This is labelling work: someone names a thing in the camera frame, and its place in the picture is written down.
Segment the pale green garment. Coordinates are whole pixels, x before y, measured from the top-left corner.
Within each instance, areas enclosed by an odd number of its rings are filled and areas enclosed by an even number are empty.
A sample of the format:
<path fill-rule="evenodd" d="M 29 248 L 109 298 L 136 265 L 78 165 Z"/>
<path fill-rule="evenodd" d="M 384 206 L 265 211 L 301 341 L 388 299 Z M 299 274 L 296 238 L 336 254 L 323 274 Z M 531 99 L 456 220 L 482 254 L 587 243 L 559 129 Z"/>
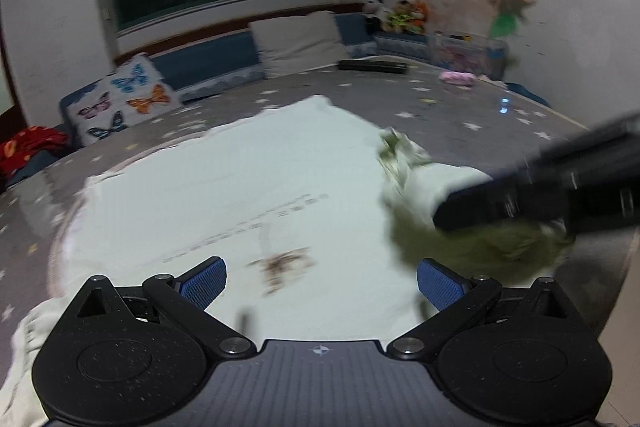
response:
<path fill-rule="evenodd" d="M 483 171 L 439 164 L 405 135 L 323 96 L 88 176 L 72 207 L 55 213 L 53 295 L 13 335 L 2 424 L 44 422 L 32 362 L 93 274 L 134 286 L 217 256 L 228 283 L 212 313 L 255 341 L 383 343 L 427 316 L 416 288 L 424 257 L 514 286 L 551 274 L 570 243 L 553 225 L 434 230 L 432 211 L 448 192 L 485 180 Z"/>

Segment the grey star tablecloth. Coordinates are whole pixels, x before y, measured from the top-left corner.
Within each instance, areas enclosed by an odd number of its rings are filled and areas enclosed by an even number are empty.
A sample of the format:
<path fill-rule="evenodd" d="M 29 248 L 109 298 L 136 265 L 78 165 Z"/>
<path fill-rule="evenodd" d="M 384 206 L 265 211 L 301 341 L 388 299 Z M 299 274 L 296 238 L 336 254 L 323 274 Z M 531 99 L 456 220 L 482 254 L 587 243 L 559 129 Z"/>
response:
<path fill-rule="evenodd" d="M 433 69 L 363 75 L 318 69 L 256 82 L 145 121 L 82 148 L 1 197 L 1 348 L 21 319 L 53 295 L 49 279 L 58 210 L 69 210 L 82 180 L 156 148 L 312 96 L 420 144 L 431 158 L 495 174 L 580 131 L 579 124 L 490 84 L 448 86 Z"/>

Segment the pink hair scrunchie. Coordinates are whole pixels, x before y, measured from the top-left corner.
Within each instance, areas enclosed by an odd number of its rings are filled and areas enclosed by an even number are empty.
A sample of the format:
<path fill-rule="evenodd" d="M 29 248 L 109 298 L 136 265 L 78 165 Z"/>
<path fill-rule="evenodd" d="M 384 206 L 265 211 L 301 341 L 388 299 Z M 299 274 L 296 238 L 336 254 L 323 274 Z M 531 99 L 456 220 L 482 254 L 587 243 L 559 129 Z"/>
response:
<path fill-rule="evenodd" d="M 472 72 L 444 70 L 439 74 L 439 79 L 444 83 L 451 84 L 451 86 L 471 88 L 474 86 L 477 77 Z"/>

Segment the clear plastic storage box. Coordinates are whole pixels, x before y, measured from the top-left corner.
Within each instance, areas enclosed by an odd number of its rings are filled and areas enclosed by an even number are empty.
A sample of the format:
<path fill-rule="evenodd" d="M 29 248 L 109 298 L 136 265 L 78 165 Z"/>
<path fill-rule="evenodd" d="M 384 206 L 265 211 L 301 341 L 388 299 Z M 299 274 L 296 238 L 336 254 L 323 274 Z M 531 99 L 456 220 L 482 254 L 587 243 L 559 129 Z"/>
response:
<path fill-rule="evenodd" d="M 503 80 L 509 47 L 497 39 L 476 35 L 443 34 L 428 36 L 432 64 L 454 72 L 472 72 L 491 80 Z"/>

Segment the black remote control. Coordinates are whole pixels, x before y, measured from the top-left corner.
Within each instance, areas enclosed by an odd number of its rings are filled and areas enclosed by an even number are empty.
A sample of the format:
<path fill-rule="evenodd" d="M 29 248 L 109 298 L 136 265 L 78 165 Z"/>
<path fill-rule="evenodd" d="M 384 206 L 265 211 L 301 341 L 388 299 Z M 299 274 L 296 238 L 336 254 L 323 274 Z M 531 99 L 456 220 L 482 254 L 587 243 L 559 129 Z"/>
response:
<path fill-rule="evenodd" d="M 343 60 L 336 67 L 349 72 L 379 72 L 387 75 L 407 75 L 409 70 L 405 63 L 390 61 Z"/>

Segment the orange fox plush toy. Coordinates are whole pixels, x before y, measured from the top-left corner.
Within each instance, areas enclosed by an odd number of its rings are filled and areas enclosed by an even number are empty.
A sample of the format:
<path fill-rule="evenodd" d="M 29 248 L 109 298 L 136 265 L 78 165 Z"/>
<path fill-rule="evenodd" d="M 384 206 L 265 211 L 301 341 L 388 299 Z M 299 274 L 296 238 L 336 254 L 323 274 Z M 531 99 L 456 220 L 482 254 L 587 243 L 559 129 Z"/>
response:
<path fill-rule="evenodd" d="M 430 9 L 425 0 L 413 0 L 412 2 L 412 31 L 417 35 L 424 35 L 426 25 L 430 18 Z"/>

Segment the bear plush toy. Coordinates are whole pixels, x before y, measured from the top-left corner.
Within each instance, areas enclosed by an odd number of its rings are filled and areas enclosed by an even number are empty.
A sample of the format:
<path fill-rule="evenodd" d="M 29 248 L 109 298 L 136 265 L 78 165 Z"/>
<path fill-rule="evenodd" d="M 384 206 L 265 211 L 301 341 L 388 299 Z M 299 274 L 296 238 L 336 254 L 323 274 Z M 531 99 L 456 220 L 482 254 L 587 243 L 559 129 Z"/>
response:
<path fill-rule="evenodd" d="M 412 2 L 413 0 L 399 0 L 394 4 L 386 22 L 382 25 L 385 32 L 395 34 L 416 35 L 412 31 Z"/>

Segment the red patterned blanket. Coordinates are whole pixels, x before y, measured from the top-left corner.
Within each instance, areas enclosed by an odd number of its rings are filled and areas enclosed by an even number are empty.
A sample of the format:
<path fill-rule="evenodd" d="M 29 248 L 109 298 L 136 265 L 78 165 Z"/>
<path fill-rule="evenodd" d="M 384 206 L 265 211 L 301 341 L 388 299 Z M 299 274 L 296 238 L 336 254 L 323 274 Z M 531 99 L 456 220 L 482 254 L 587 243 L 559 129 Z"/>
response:
<path fill-rule="evenodd" d="M 38 153 L 64 152 L 69 145 L 70 138 L 60 130 L 41 126 L 25 128 L 1 143 L 1 174 L 9 180 Z"/>

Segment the panda plush toy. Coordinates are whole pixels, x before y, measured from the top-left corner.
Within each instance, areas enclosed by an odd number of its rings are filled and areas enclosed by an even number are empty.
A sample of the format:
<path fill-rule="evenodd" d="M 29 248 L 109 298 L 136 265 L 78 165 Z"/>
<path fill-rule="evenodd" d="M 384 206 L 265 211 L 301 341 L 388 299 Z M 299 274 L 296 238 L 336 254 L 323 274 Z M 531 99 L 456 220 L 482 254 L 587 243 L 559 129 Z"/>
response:
<path fill-rule="evenodd" d="M 384 3 L 384 0 L 367 0 L 362 7 L 366 23 L 373 27 L 381 27 L 392 12 Z"/>

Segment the butterfly print pillow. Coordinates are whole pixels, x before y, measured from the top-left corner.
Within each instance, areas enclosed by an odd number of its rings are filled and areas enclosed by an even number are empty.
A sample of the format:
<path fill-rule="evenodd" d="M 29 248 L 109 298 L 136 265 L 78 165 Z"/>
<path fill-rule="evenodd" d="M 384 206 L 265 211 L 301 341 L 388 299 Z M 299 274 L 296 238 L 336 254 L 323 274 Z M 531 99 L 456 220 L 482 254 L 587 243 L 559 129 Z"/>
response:
<path fill-rule="evenodd" d="M 138 54 L 70 103 L 66 114 L 79 143 L 89 146 L 180 106 L 149 57 Z"/>

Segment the grey cushion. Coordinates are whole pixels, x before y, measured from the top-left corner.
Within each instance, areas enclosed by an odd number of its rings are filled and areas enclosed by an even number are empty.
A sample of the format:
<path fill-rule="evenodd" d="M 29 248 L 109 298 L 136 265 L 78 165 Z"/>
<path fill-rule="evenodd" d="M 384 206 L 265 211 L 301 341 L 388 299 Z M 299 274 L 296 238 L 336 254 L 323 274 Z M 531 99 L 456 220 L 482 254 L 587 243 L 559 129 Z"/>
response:
<path fill-rule="evenodd" d="M 335 65 L 350 57 L 329 11 L 256 20 L 250 23 L 250 32 L 268 79 Z"/>

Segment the blue sofa bench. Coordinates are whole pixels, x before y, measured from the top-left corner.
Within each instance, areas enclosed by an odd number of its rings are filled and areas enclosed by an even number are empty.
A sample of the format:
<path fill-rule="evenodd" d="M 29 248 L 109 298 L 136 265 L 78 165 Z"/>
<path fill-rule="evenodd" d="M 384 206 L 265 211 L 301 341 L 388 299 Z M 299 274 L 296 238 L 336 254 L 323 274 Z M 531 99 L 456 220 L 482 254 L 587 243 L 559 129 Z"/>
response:
<path fill-rule="evenodd" d="M 386 54 L 409 57 L 433 65 L 426 35 L 399 35 L 374 30 L 366 23 L 364 16 L 357 13 L 337 14 L 335 20 L 343 43 L 353 58 Z M 163 75 L 164 81 L 180 95 L 184 104 L 265 78 L 253 37 L 246 28 L 155 54 L 150 60 Z M 56 127 L 56 130 L 66 133 L 70 138 L 70 145 L 66 150 L 60 153 L 38 153 L 9 180 L 1 176 L 5 186 L 27 179 L 73 150 L 81 148 L 66 109 L 70 103 L 78 101 L 82 94 L 90 91 L 94 84 L 92 82 L 67 93 L 58 103 L 63 124 Z"/>

